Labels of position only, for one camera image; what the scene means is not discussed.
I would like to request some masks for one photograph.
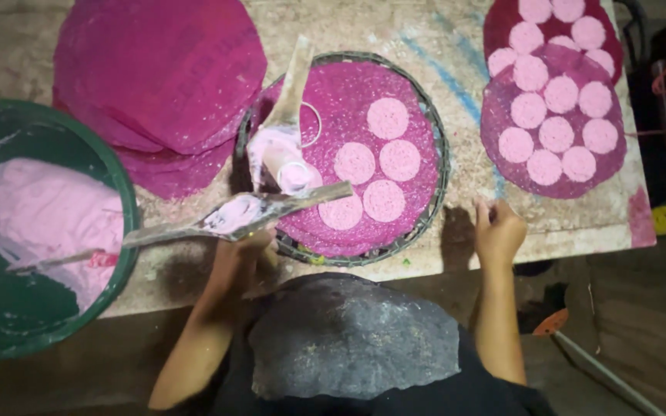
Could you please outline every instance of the table surface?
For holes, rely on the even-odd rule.
[[[601,0],[611,21],[611,0]],[[0,97],[50,104],[52,52],[72,2],[0,2]],[[302,33],[317,52],[378,53],[408,71],[437,108],[451,145],[452,174],[445,210],[410,248],[392,258],[352,268],[371,280],[393,280],[478,268],[469,244],[476,195],[506,198],[528,223],[517,263],[626,250],[653,245],[639,145],[626,137],[624,166],[581,198],[556,200],[506,182],[487,157],[479,117],[488,82],[482,26],[491,0],[245,0],[257,25],[269,66],[265,85],[284,73],[294,41]],[[636,131],[625,75],[616,85],[624,129]],[[163,201],[137,188],[144,225],[199,213],[229,193],[230,161],[204,191],[185,200]],[[130,315],[193,304],[212,269],[212,244],[182,241],[142,251],[125,290],[102,317]],[[281,258],[273,286],[300,275],[344,271]]]

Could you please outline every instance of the green bucket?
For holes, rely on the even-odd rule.
[[[33,158],[64,166],[116,189],[124,232],[140,227],[135,191],[115,153],[95,133],[62,112],[25,101],[0,100],[0,163]],[[120,252],[104,291],[83,314],[76,295],[50,278],[6,273],[0,256],[0,359],[30,354],[63,340],[99,316],[124,288],[138,257]]]

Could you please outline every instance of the gray cloth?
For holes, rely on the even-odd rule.
[[[372,399],[459,373],[459,325],[438,305],[341,273],[282,288],[249,333],[254,393]]]

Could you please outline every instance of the pink paste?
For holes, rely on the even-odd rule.
[[[582,49],[598,49],[605,43],[603,23],[592,16],[580,18],[572,24],[572,39]]]
[[[76,171],[26,158],[0,164],[0,255],[31,264],[88,249],[119,253],[122,203],[114,189]],[[82,313],[105,289],[114,267],[88,261],[42,274],[76,293]]]
[[[589,181],[596,170],[595,156],[585,147],[576,146],[562,156],[562,171],[571,181]]]
[[[544,23],[551,17],[549,0],[519,0],[518,13],[530,23]]]
[[[525,167],[531,180],[543,186],[554,184],[562,176],[562,161],[548,150],[533,152]]]
[[[551,0],[554,15],[564,23],[572,23],[585,14],[584,0]]]
[[[522,163],[533,153],[533,139],[527,131],[518,127],[508,127],[500,133],[498,150],[506,161]]]
[[[546,105],[535,92],[524,92],[511,104],[511,118],[518,127],[535,129],[546,117]]]
[[[593,118],[582,128],[582,140],[588,149],[605,155],[615,149],[618,130],[605,118]]]
[[[601,118],[613,106],[611,91],[600,81],[588,82],[579,92],[579,109],[588,117]]]
[[[539,128],[539,141],[545,149],[561,153],[572,146],[574,131],[566,118],[550,117]]]
[[[541,90],[549,80],[549,70],[541,58],[522,55],[516,59],[513,66],[513,80],[521,90],[527,92]]]
[[[359,223],[364,208],[359,195],[353,194],[347,198],[321,203],[318,205],[318,213],[323,223],[333,230],[349,230]]]
[[[616,65],[610,53],[602,49],[593,49],[589,50],[585,56],[600,64],[608,72],[608,75],[613,78],[613,75],[616,73]]]
[[[579,89],[572,78],[562,75],[551,79],[544,89],[546,107],[557,114],[564,114],[577,105]]]
[[[382,147],[380,166],[382,172],[393,181],[409,181],[420,170],[420,153],[409,141],[393,140]]]
[[[208,215],[202,228],[216,234],[230,234],[258,220],[262,206],[261,200],[252,195],[237,196]]]
[[[569,36],[565,35],[559,35],[559,36],[554,36],[553,38],[549,39],[550,44],[558,44],[563,47],[568,47],[571,50],[576,50],[577,52],[580,51],[579,46],[577,46],[576,43],[570,38]]]
[[[393,181],[380,179],[366,187],[364,210],[373,220],[388,223],[396,220],[405,210],[405,196]]]
[[[369,107],[366,121],[376,137],[392,140],[408,129],[408,109],[398,99],[378,99]]]
[[[500,49],[492,52],[490,58],[487,60],[487,67],[490,70],[490,76],[495,76],[509,67],[516,61],[518,53],[511,47],[501,47]]]
[[[341,181],[360,185],[375,174],[375,167],[374,153],[364,144],[349,141],[338,149],[333,170]]]
[[[534,23],[521,22],[511,29],[508,43],[519,55],[527,55],[544,43],[544,33]]]

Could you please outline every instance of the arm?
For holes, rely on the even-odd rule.
[[[217,244],[212,274],[153,387],[148,407],[165,410],[199,393],[209,383],[232,339],[241,314],[241,295],[273,232],[243,242]]]
[[[483,280],[476,304],[474,341],[479,358],[493,376],[525,385],[513,286],[513,259],[526,234],[523,218],[503,200],[491,208],[476,203],[475,248]]]

